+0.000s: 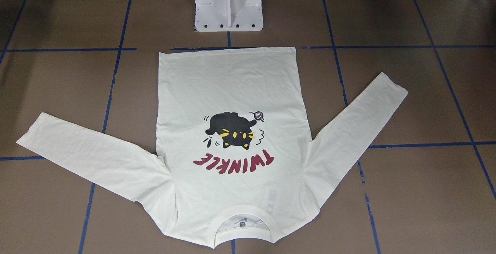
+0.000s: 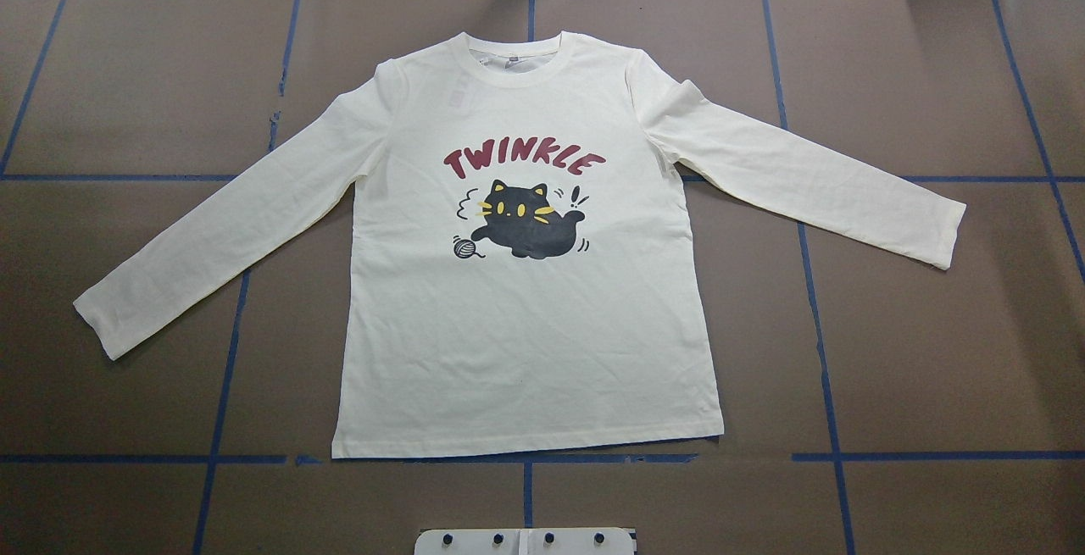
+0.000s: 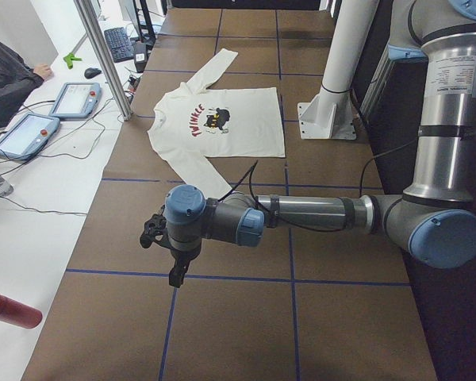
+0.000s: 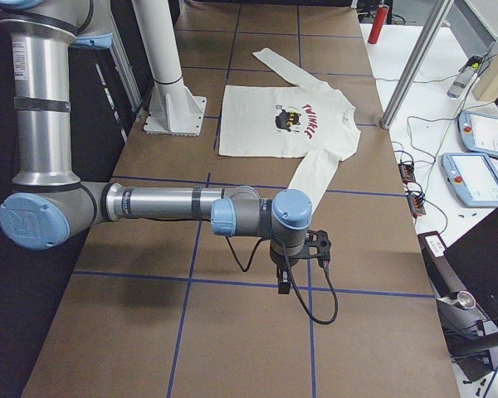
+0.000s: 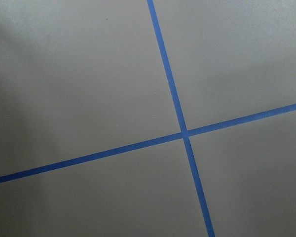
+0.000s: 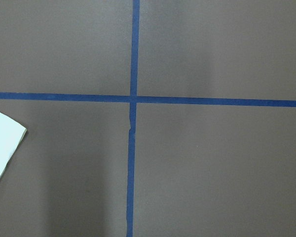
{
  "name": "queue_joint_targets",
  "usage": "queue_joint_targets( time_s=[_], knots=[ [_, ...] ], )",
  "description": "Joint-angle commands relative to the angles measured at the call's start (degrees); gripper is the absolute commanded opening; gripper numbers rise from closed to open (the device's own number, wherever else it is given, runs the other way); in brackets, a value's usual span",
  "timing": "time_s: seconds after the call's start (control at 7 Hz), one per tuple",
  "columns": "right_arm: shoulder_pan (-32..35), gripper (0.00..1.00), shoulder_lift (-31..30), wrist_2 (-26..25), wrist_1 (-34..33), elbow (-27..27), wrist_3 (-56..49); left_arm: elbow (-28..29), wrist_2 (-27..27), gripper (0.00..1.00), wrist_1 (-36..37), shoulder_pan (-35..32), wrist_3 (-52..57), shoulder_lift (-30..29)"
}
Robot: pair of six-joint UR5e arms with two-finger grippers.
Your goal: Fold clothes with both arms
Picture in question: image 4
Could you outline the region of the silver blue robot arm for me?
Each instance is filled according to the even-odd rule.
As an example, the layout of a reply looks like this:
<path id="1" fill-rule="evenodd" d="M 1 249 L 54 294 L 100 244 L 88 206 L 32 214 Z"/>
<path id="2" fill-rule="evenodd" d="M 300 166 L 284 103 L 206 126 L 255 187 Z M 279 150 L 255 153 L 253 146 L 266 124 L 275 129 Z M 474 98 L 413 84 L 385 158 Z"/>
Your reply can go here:
<path id="1" fill-rule="evenodd" d="M 227 238 L 268 241 L 278 290 L 298 289 L 292 266 L 310 253 L 312 205 L 298 190 L 261 198 L 248 186 L 123 187 L 84 182 L 71 166 L 68 50 L 112 43 L 107 1 L 1 1 L 12 38 L 20 170 L 0 206 L 0 226 L 16 244 L 48 250 L 94 225 L 121 219 L 209 221 Z"/>

